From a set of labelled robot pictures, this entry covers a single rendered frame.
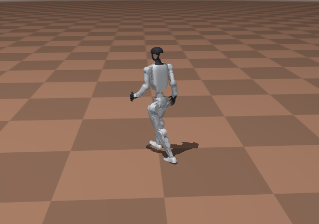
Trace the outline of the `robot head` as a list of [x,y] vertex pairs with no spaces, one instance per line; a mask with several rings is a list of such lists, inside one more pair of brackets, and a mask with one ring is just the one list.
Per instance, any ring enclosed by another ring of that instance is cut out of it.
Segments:
[[[160,47],[154,47],[152,50],[151,50],[151,54],[152,54],[152,59],[155,61],[155,65],[163,65],[163,63],[161,62],[159,56],[160,56],[160,53],[163,53],[163,50],[160,48]],[[155,59],[153,57],[153,54],[156,54],[158,57]]]

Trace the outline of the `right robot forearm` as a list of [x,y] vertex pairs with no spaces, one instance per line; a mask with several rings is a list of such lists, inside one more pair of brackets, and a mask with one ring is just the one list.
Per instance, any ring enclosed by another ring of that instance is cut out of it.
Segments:
[[174,98],[175,96],[177,96],[177,85],[172,86],[171,89],[172,89],[172,95],[171,96]]

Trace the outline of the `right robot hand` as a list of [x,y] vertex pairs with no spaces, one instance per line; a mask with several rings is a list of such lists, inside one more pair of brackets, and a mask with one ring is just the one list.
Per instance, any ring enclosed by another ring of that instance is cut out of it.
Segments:
[[[173,98],[172,96],[169,96],[169,98],[171,97],[171,99],[169,100],[170,102],[172,102],[171,104],[174,105],[175,103],[175,99],[176,99],[176,96]],[[171,105],[171,106],[172,106]]]

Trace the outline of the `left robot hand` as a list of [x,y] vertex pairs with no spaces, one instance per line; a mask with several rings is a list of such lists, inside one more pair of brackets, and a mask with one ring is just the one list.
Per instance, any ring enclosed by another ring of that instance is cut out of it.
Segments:
[[132,94],[130,94],[130,99],[131,99],[131,101],[133,101],[133,99],[136,99],[137,97],[135,97],[134,98],[134,93],[133,92],[131,92]]

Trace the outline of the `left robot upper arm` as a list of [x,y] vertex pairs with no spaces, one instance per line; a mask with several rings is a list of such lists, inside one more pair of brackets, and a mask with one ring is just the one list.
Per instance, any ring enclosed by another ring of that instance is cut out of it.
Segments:
[[146,85],[146,89],[148,90],[150,88],[150,73],[152,72],[152,66],[144,67],[143,73],[144,73],[144,85]]

